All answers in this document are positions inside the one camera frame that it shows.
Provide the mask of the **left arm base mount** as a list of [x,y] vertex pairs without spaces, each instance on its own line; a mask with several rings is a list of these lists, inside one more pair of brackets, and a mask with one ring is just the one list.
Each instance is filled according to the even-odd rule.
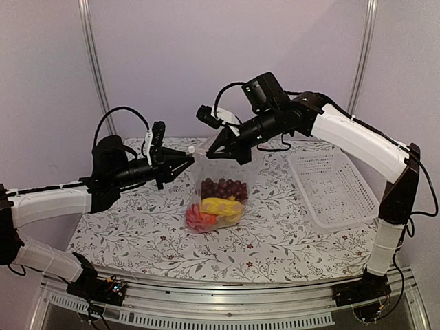
[[73,255],[80,262],[82,272],[77,280],[69,282],[67,293],[92,302],[122,306],[127,282],[116,275],[100,279],[94,266],[83,255],[76,252]]

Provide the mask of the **orange pumpkin toy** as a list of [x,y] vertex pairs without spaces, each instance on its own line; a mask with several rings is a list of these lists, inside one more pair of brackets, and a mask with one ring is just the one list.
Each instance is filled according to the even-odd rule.
[[201,213],[201,219],[205,229],[211,229],[217,224],[217,216],[215,214]]

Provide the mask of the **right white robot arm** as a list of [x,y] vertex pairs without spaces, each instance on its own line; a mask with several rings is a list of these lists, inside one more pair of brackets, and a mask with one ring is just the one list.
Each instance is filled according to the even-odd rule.
[[[240,87],[254,117],[241,122],[229,111],[218,111],[222,94]],[[395,255],[413,211],[419,185],[420,150],[416,144],[404,146],[381,131],[342,110],[330,97],[312,91],[285,91],[272,72],[247,82],[223,87],[211,107],[202,106],[197,118],[220,134],[208,149],[210,159],[251,161],[255,146],[282,134],[300,133],[330,143],[364,162],[386,180],[378,210],[378,229],[368,273],[355,286],[362,300],[371,299],[382,288],[384,276]]]

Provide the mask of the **yellow banana toy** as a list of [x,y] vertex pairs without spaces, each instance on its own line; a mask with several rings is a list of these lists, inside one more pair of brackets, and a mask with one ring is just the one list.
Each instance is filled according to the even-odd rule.
[[243,214],[243,204],[232,199],[210,197],[201,200],[200,211],[204,215],[212,215],[217,223],[238,223]]

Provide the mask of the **clear zip top bag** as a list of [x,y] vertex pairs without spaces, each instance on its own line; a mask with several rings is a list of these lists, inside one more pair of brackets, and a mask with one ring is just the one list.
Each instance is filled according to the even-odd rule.
[[259,171],[259,156],[240,165],[233,159],[209,159],[208,147],[215,137],[188,147],[194,190],[185,211],[185,226],[194,233],[207,233],[235,226],[245,211]]

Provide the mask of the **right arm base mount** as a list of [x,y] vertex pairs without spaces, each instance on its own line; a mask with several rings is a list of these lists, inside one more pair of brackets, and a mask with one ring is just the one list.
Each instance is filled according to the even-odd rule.
[[354,315],[362,322],[376,321],[391,293],[387,275],[376,276],[366,270],[360,279],[334,285],[331,289],[336,306],[356,305]]

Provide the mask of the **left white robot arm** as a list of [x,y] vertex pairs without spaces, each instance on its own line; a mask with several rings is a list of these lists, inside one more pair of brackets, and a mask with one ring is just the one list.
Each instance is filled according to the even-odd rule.
[[68,184],[27,190],[1,189],[1,265],[19,265],[75,283],[87,298],[102,293],[94,266],[81,254],[63,252],[19,229],[67,215],[104,212],[124,191],[155,182],[157,188],[174,181],[193,164],[192,155],[163,147],[159,138],[147,138],[137,153],[121,137],[108,136],[92,148],[91,176]]

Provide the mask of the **dark red grapes toy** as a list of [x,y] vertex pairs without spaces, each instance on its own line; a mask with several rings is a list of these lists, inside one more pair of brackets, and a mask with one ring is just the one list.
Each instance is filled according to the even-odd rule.
[[244,204],[248,200],[248,185],[240,180],[221,178],[214,181],[206,178],[201,182],[200,195],[202,199],[217,197]]

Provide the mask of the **red bell pepper toy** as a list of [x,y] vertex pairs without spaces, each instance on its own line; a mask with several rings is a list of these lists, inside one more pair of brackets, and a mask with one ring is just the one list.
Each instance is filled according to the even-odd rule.
[[202,233],[205,230],[204,220],[201,217],[201,213],[199,211],[198,204],[192,204],[185,212],[185,224],[186,227],[198,232]]

